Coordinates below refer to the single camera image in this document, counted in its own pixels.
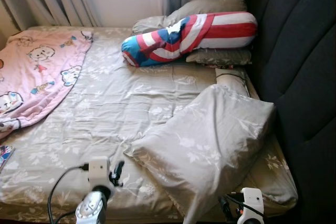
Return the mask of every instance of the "pillowcase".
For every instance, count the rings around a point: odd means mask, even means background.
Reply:
[[[296,205],[298,192],[274,133],[265,137],[265,146],[258,156],[235,191],[244,187],[259,188],[264,199],[264,213],[267,216],[284,214]]]
[[[248,49],[197,49],[192,51],[185,61],[223,67],[242,66],[250,63],[251,52]]]
[[[217,84],[227,87],[228,89],[250,97],[246,86],[245,73],[233,69],[215,69]]]
[[[127,38],[122,55],[133,66],[169,62],[195,48],[237,48],[255,37],[257,21],[251,13],[228,12],[188,16],[171,27]]]
[[[172,26],[182,18],[194,14],[246,11],[247,7],[244,0],[192,0],[168,17],[153,16],[138,20],[132,28],[131,35],[149,33]]]
[[[268,131],[272,103],[214,84],[165,124],[151,128],[124,151],[147,168],[196,223],[246,176]]]

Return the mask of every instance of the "upholstered headboard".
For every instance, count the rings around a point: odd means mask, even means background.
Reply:
[[[292,213],[334,223],[324,220],[336,220],[336,0],[245,1],[259,23],[249,74],[277,107],[275,131],[299,192]]]

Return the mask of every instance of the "gray bed sheet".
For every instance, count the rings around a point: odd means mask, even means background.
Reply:
[[[116,188],[115,196],[108,203],[107,223],[181,221],[183,218],[167,194],[143,168],[123,156],[122,145],[140,138],[151,127],[165,123],[215,83],[214,69],[184,62],[131,67],[120,52],[120,45],[129,36],[130,29],[81,29],[93,31],[94,36],[76,85],[44,120],[12,133],[3,142],[14,146],[16,151],[0,174],[0,219],[48,222],[48,194],[63,171],[87,162],[92,156],[106,155],[112,165],[125,160],[121,176],[124,186]],[[277,215],[295,205],[297,193],[281,149],[272,147],[278,146],[276,139],[268,143],[274,144],[263,149],[265,153],[262,152],[257,161],[259,168],[254,166],[258,176],[250,173],[238,189],[251,186],[263,191],[260,186],[264,186],[268,192],[264,194],[265,212]],[[268,170],[272,178],[264,178]],[[55,217],[74,209],[88,191],[85,172],[69,173],[53,197]],[[202,218],[224,219],[218,207]],[[63,223],[73,221],[68,218]]]

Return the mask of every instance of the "pink cartoon blanket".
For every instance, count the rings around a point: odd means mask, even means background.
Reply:
[[[23,31],[0,51],[0,138],[32,125],[69,93],[92,43],[88,31]]]

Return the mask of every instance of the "gray pillow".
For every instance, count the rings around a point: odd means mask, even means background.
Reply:
[[[192,0],[168,17],[153,16],[138,20],[132,27],[132,35],[149,33],[172,26],[189,15],[221,12],[246,12],[244,0]]]
[[[274,105],[212,85],[165,124],[130,144],[125,155],[168,193],[184,223],[240,184],[263,145]]]
[[[164,26],[172,26],[180,19],[194,14],[246,11],[244,0],[192,0],[165,18]]]
[[[131,35],[145,34],[162,29],[165,27],[163,24],[165,18],[166,16],[152,16],[138,20],[132,27]]]
[[[192,51],[185,61],[218,66],[242,66],[250,63],[251,52],[248,49],[197,49]]]

